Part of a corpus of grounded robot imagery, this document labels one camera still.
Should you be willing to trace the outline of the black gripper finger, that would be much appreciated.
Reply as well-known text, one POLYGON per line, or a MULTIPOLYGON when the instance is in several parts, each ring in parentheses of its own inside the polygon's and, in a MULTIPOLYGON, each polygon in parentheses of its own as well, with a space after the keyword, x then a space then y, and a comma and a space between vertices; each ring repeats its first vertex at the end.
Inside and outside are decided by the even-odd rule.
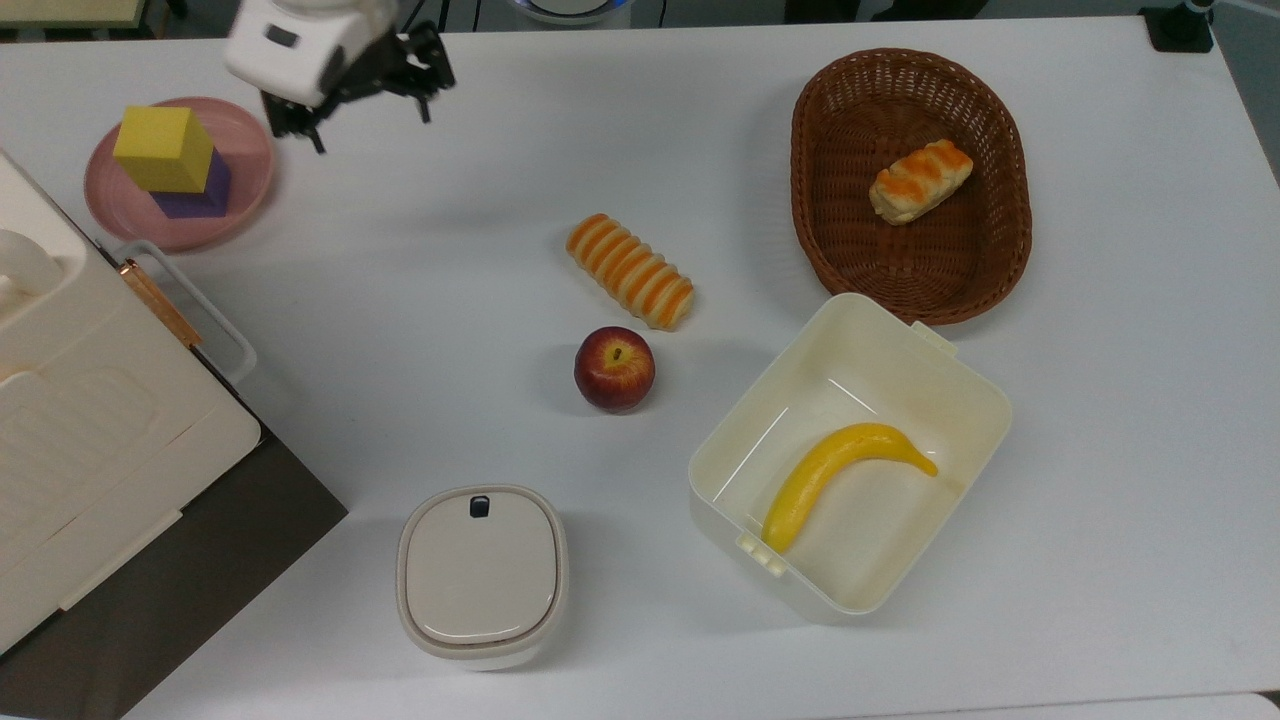
POLYGON ((454 72, 436 26, 424 20, 403 37, 406 55, 404 87, 419 108, 424 124, 430 122, 429 102, 440 92, 453 88, 454 72))
POLYGON ((261 101, 269 128, 275 138, 305 137, 310 140, 317 154, 326 152, 317 128, 332 114, 330 102, 310 108, 273 94, 261 94, 261 101))

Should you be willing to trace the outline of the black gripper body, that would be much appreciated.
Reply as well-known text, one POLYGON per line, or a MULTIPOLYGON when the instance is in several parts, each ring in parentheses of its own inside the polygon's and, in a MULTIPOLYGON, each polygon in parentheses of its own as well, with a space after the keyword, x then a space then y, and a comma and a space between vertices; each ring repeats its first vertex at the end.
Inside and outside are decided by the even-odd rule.
POLYGON ((342 46, 332 50, 320 74, 320 110, 334 111, 342 104, 390 92, 413 99, 425 111, 428 72, 412 58, 412 44, 394 33, 376 38, 358 55, 342 46))

